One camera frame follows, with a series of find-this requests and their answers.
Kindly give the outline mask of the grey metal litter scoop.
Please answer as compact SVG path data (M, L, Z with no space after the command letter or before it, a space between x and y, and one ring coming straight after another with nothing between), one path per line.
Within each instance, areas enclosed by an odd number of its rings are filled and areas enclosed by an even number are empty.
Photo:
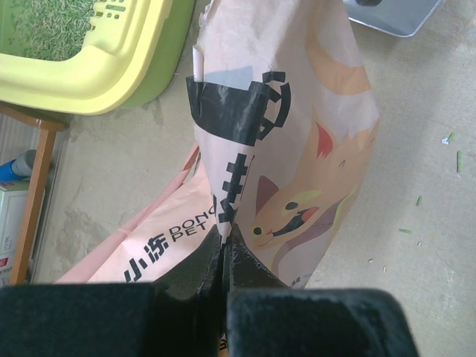
M344 1L348 17L382 33L414 36L442 2L440 0Z

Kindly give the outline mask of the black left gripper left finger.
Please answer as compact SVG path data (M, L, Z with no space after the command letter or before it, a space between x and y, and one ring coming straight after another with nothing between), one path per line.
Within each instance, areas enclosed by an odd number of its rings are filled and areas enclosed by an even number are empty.
M1 290L3 356L217 356L222 252L216 228L147 283Z

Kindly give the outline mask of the pink cat litter bag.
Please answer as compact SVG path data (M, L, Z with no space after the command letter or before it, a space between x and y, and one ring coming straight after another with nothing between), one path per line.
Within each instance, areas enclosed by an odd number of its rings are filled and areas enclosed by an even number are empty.
M212 1L187 81L199 167L94 271L62 283L144 282L211 227L244 257L305 286L361 186L379 125L342 1Z

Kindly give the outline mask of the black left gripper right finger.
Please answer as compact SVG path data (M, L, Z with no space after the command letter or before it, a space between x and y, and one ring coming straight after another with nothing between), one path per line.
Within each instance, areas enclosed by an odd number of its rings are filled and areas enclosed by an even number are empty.
M225 244L230 356L415 356L405 313L378 289L292 289L248 249L239 227Z

